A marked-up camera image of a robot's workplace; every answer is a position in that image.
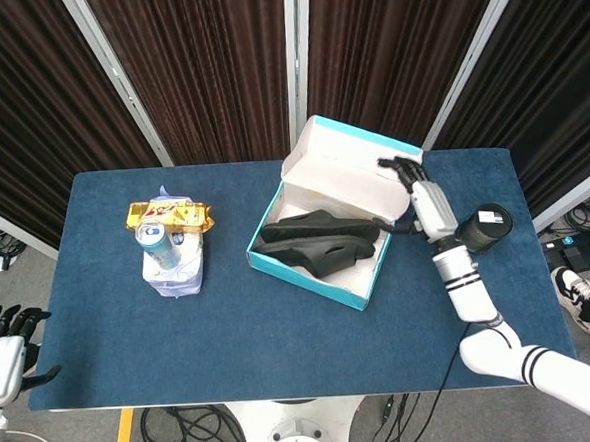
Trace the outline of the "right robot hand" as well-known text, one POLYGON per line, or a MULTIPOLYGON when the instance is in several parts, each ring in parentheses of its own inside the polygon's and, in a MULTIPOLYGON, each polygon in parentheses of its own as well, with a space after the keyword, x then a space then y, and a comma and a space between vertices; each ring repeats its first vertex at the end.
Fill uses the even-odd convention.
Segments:
POLYGON ((377 164, 393 170, 404 185, 417 221, 431 244, 454 238, 459 224, 453 209, 441 187, 428 178, 420 163, 394 157, 378 159, 377 164))

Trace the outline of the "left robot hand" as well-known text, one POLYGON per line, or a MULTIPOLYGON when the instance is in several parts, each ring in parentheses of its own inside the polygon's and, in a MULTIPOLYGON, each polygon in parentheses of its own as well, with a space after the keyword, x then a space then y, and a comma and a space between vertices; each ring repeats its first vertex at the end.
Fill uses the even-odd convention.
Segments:
POLYGON ((31 339, 39 324, 50 316, 50 311, 37 307, 23 309, 16 304, 5 309, 0 305, 0 409, 22 392, 46 385, 60 374, 60 365, 41 375, 31 373, 40 354, 31 339))

